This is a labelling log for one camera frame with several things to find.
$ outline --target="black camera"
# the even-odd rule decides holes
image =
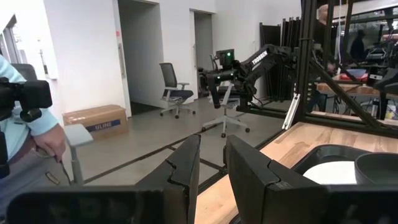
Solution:
[[[36,80],[24,83],[10,83],[8,78],[0,78],[0,121],[12,116],[16,101],[21,105],[21,120],[32,122],[40,118],[40,108],[52,105],[50,85],[46,81]],[[6,137],[0,130],[0,179],[10,173]]]

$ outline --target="cardboard box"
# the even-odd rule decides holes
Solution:
[[[65,125],[82,124],[94,140],[106,139],[128,133],[125,109],[116,105],[100,106],[63,114]]]

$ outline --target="wooden table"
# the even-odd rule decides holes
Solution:
[[[362,95],[362,96],[370,96],[370,97],[379,97],[380,92],[375,90],[372,87],[355,84],[339,84],[339,86],[347,92],[349,95]],[[319,83],[317,85],[317,90],[321,93],[333,93],[334,91],[326,84],[326,83]]]
[[[352,119],[352,120],[355,120],[355,121],[360,121],[361,120],[361,118],[359,118],[357,116],[326,113],[326,112],[319,112],[319,111],[312,111],[311,114],[316,114],[316,115],[321,115],[321,116],[330,116],[332,118]],[[398,120],[385,119],[385,120],[378,120],[378,121],[380,121],[383,124],[398,126]]]
[[[398,139],[307,123],[297,123],[261,152],[290,168],[314,147],[322,144],[341,144],[372,152],[398,152]],[[196,224],[229,223],[237,214],[228,176],[198,196]]]

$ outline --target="doorway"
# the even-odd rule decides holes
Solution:
[[[122,57],[126,72],[131,114],[164,107],[159,63],[163,62],[160,6],[133,0],[118,0]]]
[[[191,11],[191,26],[194,26],[195,35],[193,39],[194,72],[198,80],[198,97],[207,97],[206,78],[197,72],[199,68],[212,70],[210,55],[213,54],[213,24],[212,15],[205,12]]]

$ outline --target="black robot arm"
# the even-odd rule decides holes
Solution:
[[[233,69],[222,72],[208,72],[206,77],[208,88],[213,97],[215,108],[220,107],[220,100],[216,85],[222,81],[231,81],[235,90],[242,95],[254,96],[257,93],[254,84],[265,71],[268,72],[274,65],[283,63],[288,67],[294,67],[295,57],[291,53],[290,47],[279,47],[275,45],[265,45],[247,60],[233,63]]]

